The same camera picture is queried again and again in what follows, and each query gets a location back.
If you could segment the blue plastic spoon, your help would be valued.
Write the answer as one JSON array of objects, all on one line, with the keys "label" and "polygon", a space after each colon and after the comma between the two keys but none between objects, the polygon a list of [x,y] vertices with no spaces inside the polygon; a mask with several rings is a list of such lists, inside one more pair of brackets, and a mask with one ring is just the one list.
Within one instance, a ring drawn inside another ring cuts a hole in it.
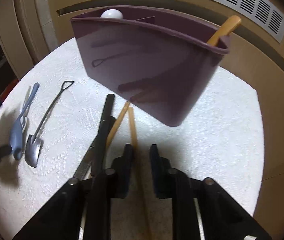
[{"label": "blue plastic spoon", "polygon": [[23,131],[26,127],[27,117],[26,111],[32,103],[34,96],[39,88],[39,83],[34,83],[32,91],[29,93],[27,91],[26,94],[26,101],[23,104],[23,108],[17,117],[16,121],[14,122],[9,136],[9,143],[12,148],[12,155],[15,160],[20,160],[22,158],[22,150],[23,150]]}]

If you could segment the black handled steel spoon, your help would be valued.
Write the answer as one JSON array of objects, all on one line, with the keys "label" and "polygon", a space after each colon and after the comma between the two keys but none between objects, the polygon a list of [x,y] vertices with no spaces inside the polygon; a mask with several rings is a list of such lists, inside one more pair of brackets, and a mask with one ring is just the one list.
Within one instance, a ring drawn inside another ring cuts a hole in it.
[{"label": "black handled steel spoon", "polygon": [[[111,116],[111,122],[109,127],[109,132],[115,122],[115,118]],[[88,178],[88,175],[91,173],[92,169],[92,162],[94,158],[94,146],[96,142],[96,137],[94,138],[93,142],[91,143],[89,149],[85,153],[81,163],[79,164],[78,168],[76,169],[73,177],[78,180],[85,180]]]},{"label": "black handled steel spoon", "polygon": [[90,175],[93,177],[95,177],[102,170],[103,159],[106,149],[106,141],[107,141],[107,136],[109,134],[114,98],[115,98],[114,94],[108,94],[103,107],[98,134],[94,146],[94,158],[90,173]]}]

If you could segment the shovel shaped metal spoon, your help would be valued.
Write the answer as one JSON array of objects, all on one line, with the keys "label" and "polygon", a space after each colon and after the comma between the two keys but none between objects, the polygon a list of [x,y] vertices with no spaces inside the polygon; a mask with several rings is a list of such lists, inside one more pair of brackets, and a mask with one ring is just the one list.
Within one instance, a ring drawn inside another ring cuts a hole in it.
[{"label": "shovel shaped metal spoon", "polygon": [[26,163],[36,168],[39,161],[40,151],[43,144],[43,140],[41,139],[40,133],[43,130],[45,123],[47,122],[47,119],[49,115],[51,114],[55,104],[59,100],[59,97],[61,94],[67,90],[69,87],[71,87],[75,81],[66,80],[62,83],[60,91],[55,96],[51,104],[49,105],[48,109],[46,110],[44,116],[42,117],[37,129],[35,130],[34,134],[30,134],[27,139],[26,143],[26,149],[25,149],[25,161]]}]

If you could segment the purple plastic utensil caddy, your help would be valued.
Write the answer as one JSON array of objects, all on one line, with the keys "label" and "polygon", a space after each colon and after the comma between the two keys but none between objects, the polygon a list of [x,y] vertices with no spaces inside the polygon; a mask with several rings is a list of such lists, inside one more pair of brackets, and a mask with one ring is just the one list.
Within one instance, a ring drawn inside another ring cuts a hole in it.
[{"label": "purple plastic utensil caddy", "polygon": [[71,26],[86,73],[163,124],[179,126],[216,68],[230,37],[208,44],[217,27],[176,11],[118,5],[74,16]]}]

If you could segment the white round spoon in caddy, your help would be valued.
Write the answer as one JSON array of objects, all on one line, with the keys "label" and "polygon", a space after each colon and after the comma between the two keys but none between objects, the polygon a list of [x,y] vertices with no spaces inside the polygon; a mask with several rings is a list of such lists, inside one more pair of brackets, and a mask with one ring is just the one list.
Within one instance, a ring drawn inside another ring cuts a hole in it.
[{"label": "white round spoon in caddy", "polygon": [[104,11],[101,16],[101,18],[113,18],[113,19],[123,19],[124,15],[121,11],[117,9],[108,9]]}]

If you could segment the wooden spoon in caddy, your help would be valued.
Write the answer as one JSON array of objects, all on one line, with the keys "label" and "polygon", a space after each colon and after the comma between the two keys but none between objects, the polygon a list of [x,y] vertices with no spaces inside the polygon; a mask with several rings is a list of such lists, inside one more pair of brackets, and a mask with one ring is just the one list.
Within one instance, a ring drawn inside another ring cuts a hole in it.
[{"label": "wooden spoon in caddy", "polygon": [[219,29],[208,39],[207,44],[210,46],[216,46],[221,36],[226,36],[232,33],[239,25],[241,25],[241,18],[233,15],[229,17]]}]

